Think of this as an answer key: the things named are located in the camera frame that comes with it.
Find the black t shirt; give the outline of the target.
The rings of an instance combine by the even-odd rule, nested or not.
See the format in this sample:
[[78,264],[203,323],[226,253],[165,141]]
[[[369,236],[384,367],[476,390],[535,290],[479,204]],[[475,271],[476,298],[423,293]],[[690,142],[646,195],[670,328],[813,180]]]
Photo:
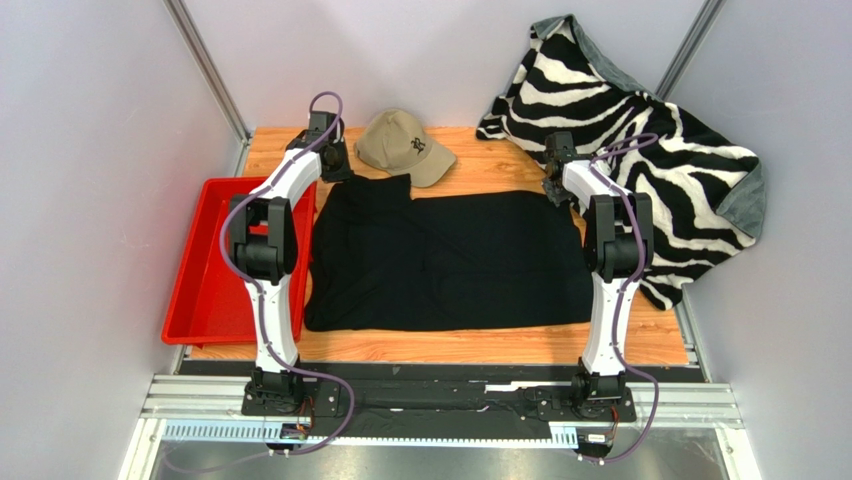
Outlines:
[[525,328],[592,311],[571,211],[529,191],[416,199],[404,176],[337,184],[310,272],[315,332]]

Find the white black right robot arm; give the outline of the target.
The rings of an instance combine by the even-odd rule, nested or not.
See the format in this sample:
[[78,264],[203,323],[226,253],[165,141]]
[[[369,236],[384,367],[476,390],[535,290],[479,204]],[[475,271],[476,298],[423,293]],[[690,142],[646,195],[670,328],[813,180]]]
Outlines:
[[652,201],[619,186],[602,169],[605,157],[578,152],[568,131],[545,138],[547,197],[574,201],[586,216],[583,256],[591,273],[593,303],[589,337],[571,380],[574,415],[595,419],[626,398],[627,364],[621,345],[640,277],[653,259]]

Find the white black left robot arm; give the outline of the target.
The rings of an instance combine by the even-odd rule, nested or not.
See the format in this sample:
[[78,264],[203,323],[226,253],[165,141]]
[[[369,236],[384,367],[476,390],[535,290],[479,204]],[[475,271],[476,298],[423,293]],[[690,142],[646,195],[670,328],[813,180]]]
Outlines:
[[243,397],[247,416],[295,416],[307,409],[290,306],[299,261],[294,209],[317,180],[336,182],[350,175],[340,114],[311,111],[307,129],[288,144],[273,173],[230,201],[220,252],[248,290],[257,336]]

